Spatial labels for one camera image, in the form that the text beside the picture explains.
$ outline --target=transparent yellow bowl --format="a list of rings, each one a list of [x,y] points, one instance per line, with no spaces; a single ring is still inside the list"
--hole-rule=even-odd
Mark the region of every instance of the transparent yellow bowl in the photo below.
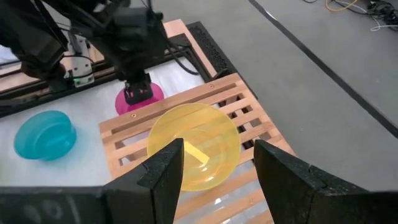
[[[148,156],[175,138],[184,139],[181,189],[206,190],[222,183],[239,162],[240,138],[231,119],[201,103],[177,106],[163,114],[150,131]]]

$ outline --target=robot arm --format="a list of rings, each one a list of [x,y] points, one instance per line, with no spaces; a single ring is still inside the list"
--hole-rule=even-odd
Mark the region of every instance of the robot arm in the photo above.
[[[86,37],[116,68],[116,76],[126,81],[127,103],[133,105],[152,97],[150,77],[144,71],[153,60],[161,59],[167,48],[163,15],[150,7],[129,8],[128,0],[113,0],[103,10],[104,1],[45,0],[71,20],[71,31]],[[21,0],[18,8],[11,0],[0,0],[2,37],[22,61],[28,76],[51,82],[64,82],[60,64],[67,41],[40,0]]]

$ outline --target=wooden slatted rack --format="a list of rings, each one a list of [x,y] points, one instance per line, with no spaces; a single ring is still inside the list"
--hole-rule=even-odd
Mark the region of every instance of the wooden slatted rack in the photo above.
[[[219,103],[224,105],[220,108],[220,111],[230,115],[234,124],[240,127],[241,142],[250,142],[261,138],[294,154],[284,137],[249,91],[249,88],[235,73],[99,124],[112,178],[125,174],[147,159],[146,138],[127,146],[123,144],[123,141],[149,131],[159,116],[184,103],[205,103],[208,105]],[[127,158],[130,162],[123,165],[122,158]],[[251,162],[251,159],[253,159],[253,147],[241,153],[239,164]],[[217,187],[203,191],[202,194],[187,202],[179,204],[175,219],[182,218],[253,181],[258,181],[254,168],[227,180]],[[198,223],[220,223],[263,200],[264,195],[261,189],[258,189],[201,218]],[[249,223],[272,223],[272,217],[269,211],[266,211],[254,217]]]

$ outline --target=magenta cup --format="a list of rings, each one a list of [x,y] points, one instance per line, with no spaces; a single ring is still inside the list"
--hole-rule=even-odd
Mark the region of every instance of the magenta cup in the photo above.
[[[129,111],[142,108],[143,106],[147,106],[151,103],[155,103],[158,102],[159,100],[164,99],[163,91],[160,88],[160,86],[156,85],[155,83],[151,83],[150,87],[152,88],[152,92],[154,93],[153,97],[149,98],[148,100],[144,100],[141,103],[137,103],[135,105],[129,105],[128,103],[126,103],[126,99],[124,98],[124,90],[121,90],[118,93],[116,101],[114,103],[116,112],[118,112],[119,115],[122,115]]]

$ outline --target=gray floor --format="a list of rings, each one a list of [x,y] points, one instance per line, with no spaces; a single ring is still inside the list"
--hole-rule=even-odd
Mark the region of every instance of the gray floor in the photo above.
[[[398,123],[398,33],[370,32],[372,19],[329,12],[324,0],[259,3]],[[300,158],[365,189],[398,189],[398,140],[247,0],[154,0],[154,7],[164,21],[204,24]]]

